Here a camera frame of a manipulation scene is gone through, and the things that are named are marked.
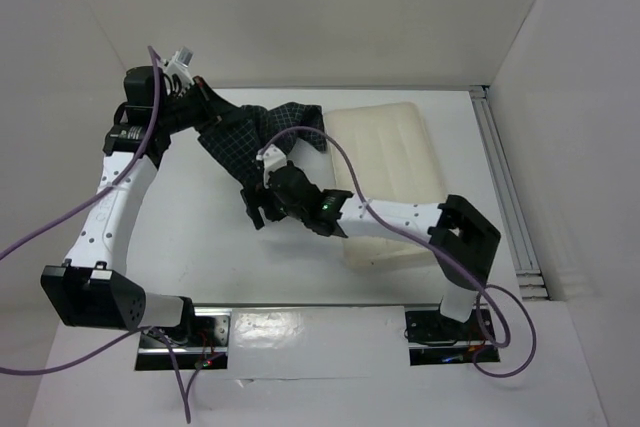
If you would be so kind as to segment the dark checkered pillowcase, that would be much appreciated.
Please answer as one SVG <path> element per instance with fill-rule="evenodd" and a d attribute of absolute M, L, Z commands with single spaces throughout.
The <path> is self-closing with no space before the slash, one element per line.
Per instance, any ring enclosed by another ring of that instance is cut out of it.
<path fill-rule="evenodd" d="M 299 140 L 321 153 L 327 149 L 325 138 L 311 131 L 324 129 L 319 105 L 288 102 L 272 109 L 259 105 L 238 107 L 244 112 L 242 120 L 223 120 L 224 129 L 211 136 L 199 135 L 198 141 L 240 183 L 241 189 L 244 185 L 263 183 L 256 155 L 276 134 L 281 136 L 275 145 L 285 154 Z"/>

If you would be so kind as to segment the cream white pillow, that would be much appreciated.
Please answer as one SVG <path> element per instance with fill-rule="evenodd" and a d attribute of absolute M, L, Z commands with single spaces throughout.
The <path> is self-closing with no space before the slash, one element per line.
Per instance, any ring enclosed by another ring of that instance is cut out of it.
<path fill-rule="evenodd" d="M 446 199 L 444 178 L 415 104 L 333 110 L 324 115 L 324 126 L 345 150 L 366 195 L 400 203 Z M 343 250 L 347 267 L 361 272 L 437 264 L 432 252 L 401 241 L 347 239 Z"/>

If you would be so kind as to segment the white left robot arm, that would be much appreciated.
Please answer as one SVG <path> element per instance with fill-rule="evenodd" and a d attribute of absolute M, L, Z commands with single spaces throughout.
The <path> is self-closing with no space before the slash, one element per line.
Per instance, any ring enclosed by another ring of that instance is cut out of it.
<path fill-rule="evenodd" d="M 97 198 L 63 262 L 46 266 L 40 282 L 67 326 L 156 327 L 172 344 L 184 346 L 197 334 L 193 302 L 150 293 L 127 278 L 131 236 L 172 135 L 190 128 L 225 131 L 243 122 L 245 113 L 185 72 L 136 67 L 126 73 L 123 87 L 126 100 L 105 137 Z"/>

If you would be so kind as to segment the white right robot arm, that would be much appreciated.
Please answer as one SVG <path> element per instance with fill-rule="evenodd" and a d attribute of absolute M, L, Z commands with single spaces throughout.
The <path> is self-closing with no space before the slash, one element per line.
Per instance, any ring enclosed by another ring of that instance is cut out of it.
<path fill-rule="evenodd" d="M 447 281 L 438 331 L 457 339 L 469 330 L 501 234 L 466 198 L 449 195 L 435 204 L 361 200 L 350 191 L 319 189 L 292 162 L 270 172 L 266 185 L 244 186 L 241 196 L 256 229 L 291 217 L 323 237 L 381 238 L 426 248 Z"/>

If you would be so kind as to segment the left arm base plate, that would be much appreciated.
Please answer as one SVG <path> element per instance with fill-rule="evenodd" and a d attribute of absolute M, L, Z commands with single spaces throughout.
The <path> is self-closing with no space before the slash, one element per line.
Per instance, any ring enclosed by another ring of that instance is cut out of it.
<path fill-rule="evenodd" d="M 145 332 L 140 336 L 135 370 L 140 372 L 173 369 L 168 347 L 171 345 L 177 366 L 183 371 L 226 370 L 231 331 L 231 310 L 197 306 L 191 330 L 159 328 L 159 332 Z"/>

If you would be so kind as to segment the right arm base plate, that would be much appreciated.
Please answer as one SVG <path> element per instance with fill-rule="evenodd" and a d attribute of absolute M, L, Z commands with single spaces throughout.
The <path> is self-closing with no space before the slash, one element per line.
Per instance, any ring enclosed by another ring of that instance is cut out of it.
<path fill-rule="evenodd" d="M 494 334 L 491 314 L 480 310 L 482 322 L 475 314 L 460 323 L 441 316 L 437 309 L 405 311 L 404 338 L 408 343 L 411 366 L 471 364 L 478 354 L 481 363 L 499 363 L 498 350 L 487 341 L 481 330 Z"/>

